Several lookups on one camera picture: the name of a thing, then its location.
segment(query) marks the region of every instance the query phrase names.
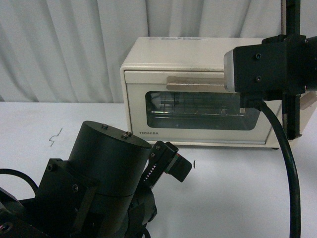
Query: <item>cylindrical motor housing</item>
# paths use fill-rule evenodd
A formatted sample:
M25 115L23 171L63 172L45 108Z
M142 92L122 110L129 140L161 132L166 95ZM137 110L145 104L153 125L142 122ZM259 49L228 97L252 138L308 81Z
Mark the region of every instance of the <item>cylindrical motor housing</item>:
M83 122L68 161L77 172L101 182L89 210L99 220L102 217L99 236L120 228L150 149L149 143L130 132Z

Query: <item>curtain fold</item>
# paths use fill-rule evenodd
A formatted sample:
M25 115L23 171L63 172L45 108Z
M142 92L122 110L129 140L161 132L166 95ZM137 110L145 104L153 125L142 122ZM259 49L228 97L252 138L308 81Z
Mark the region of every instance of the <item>curtain fold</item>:
M119 103L140 36L279 33L275 0L1 0L0 100Z

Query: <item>black cable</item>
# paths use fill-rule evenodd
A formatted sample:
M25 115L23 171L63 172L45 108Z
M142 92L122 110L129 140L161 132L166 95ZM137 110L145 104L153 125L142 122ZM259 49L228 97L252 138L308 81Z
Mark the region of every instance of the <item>black cable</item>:
M38 190L36 183L26 174L12 169L0 169L0 175L13 175L25 180L33 189L34 193Z
M300 200L300 189L299 181L296 170L294 157L292 154L291 147L288 143L284 129L277 119L276 115L266 105L265 102L261 102L257 107L258 110L262 111L269 122L271 123L273 130L276 134L278 143L281 147L285 166L287 170L288 186L290 194L290 238L300 238L301 236L301 200Z

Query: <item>toaster oven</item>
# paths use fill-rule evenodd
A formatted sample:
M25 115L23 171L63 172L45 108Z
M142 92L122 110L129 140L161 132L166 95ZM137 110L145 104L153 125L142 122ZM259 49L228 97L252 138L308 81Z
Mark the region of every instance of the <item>toaster oven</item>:
M129 130L150 143L279 147L256 109L239 108L224 88L223 57L250 38L140 37L121 69ZM301 98L301 131L316 109L316 94ZM281 120L281 102L267 103Z

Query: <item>white table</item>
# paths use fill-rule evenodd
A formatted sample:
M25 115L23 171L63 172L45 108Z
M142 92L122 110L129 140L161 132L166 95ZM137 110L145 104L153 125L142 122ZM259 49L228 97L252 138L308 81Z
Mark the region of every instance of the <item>white table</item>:
M127 130L123 104L0 103L0 167L40 183L49 158L67 160L85 120ZM317 237L317 113L293 147L301 185L302 237ZM183 183L163 175L153 189L154 238L287 238L289 192L280 150L178 146L196 161ZM0 175L18 199L34 194L19 178Z

